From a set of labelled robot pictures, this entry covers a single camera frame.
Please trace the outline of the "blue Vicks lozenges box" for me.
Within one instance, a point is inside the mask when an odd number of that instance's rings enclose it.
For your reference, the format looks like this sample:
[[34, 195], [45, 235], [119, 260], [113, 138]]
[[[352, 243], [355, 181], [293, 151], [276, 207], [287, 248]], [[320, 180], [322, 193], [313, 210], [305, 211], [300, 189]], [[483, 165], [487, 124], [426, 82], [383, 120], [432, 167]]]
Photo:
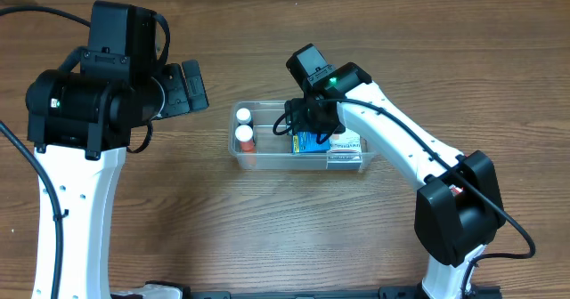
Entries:
[[294, 154], [324, 153], [330, 150], [330, 142], [317, 142], [317, 134], [298, 132], [292, 136], [292, 152]]

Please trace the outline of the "dark bottle white cap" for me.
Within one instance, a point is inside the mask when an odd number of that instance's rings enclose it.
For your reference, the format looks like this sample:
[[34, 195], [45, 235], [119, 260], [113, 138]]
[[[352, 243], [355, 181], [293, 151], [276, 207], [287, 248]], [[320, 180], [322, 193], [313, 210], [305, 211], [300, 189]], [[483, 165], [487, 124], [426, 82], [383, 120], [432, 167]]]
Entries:
[[235, 117], [240, 125], [248, 125], [253, 128], [253, 116], [249, 109], [240, 108], [236, 111]]

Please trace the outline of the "orange bottle white cap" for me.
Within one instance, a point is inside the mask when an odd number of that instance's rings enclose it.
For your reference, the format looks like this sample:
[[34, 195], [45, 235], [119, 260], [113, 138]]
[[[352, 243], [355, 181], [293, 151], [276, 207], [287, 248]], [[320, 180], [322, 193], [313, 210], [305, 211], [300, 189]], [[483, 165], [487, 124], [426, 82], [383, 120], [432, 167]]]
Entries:
[[253, 153], [256, 151], [254, 142], [254, 131], [249, 125], [239, 125], [234, 132], [235, 139], [238, 141], [241, 150], [244, 153]]

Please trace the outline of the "white blue Hansaplast box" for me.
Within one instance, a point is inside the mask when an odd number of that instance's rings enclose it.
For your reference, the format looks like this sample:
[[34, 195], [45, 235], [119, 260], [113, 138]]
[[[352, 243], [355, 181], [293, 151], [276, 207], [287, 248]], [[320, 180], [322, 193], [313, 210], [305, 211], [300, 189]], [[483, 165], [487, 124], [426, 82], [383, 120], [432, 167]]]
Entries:
[[343, 133], [332, 134], [329, 138], [329, 153], [361, 153], [361, 136], [346, 129]]

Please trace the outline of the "red Panadol box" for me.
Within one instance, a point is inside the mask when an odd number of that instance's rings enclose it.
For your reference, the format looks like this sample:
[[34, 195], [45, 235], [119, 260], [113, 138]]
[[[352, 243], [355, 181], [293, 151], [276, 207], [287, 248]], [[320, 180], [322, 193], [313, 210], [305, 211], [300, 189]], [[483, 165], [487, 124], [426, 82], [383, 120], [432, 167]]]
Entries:
[[449, 189], [452, 192], [454, 197], [459, 196], [464, 191], [464, 189], [462, 189], [461, 187], [458, 187], [458, 186], [453, 185], [453, 184], [449, 186]]

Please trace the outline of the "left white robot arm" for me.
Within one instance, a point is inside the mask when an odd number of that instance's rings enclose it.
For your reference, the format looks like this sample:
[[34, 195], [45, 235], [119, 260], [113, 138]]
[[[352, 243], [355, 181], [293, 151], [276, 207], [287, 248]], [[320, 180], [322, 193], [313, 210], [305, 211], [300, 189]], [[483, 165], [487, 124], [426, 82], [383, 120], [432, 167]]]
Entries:
[[40, 166], [35, 298], [109, 298], [113, 202], [137, 127], [208, 107], [195, 60], [168, 61], [157, 12], [94, 3], [85, 46], [26, 94]]

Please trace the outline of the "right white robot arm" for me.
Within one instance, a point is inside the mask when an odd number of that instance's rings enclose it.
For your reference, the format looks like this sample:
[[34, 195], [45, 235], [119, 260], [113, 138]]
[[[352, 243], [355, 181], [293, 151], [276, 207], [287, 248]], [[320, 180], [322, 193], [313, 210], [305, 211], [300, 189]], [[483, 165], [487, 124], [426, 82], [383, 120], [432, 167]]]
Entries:
[[493, 162], [466, 156], [437, 140], [402, 113], [371, 76], [348, 62], [329, 64], [308, 44], [286, 67], [303, 95], [285, 104], [291, 133], [319, 140], [351, 130], [388, 160], [416, 191], [414, 230], [429, 254], [416, 287], [382, 287], [383, 298], [499, 298], [498, 287], [471, 284], [474, 261], [506, 222]]

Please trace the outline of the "clear plastic container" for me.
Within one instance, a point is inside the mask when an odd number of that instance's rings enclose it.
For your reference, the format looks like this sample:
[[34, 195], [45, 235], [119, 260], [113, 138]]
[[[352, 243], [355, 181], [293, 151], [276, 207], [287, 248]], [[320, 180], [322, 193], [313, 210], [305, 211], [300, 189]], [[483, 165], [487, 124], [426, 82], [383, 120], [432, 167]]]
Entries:
[[[239, 109], [248, 109], [252, 115], [255, 150], [251, 153], [241, 149], [235, 136], [235, 129], [240, 125], [236, 118]], [[239, 101], [234, 104], [230, 113], [228, 150], [242, 168], [280, 171], [362, 171], [378, 155], [365, 140], [361, 140], [362, 151], [359, 153], [295, 153], [290, 135], [273, 134], [273, 125], [283, 112], [283, 101]]]

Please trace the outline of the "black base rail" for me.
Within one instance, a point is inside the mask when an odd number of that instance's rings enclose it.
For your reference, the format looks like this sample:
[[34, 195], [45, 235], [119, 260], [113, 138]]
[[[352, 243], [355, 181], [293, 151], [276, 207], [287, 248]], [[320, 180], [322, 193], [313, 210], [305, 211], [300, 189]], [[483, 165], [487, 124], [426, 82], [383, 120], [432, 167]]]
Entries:
[[147, 281], [143, 287], [117, 291], [112, 299], [181, 298], [181, 299], [420, 299], [428, 298], [417, 286], [380, 287], [378, 290], [265, 292], [232, 294], [227, 291], [194, 292], [189, 286], [163, 281]]

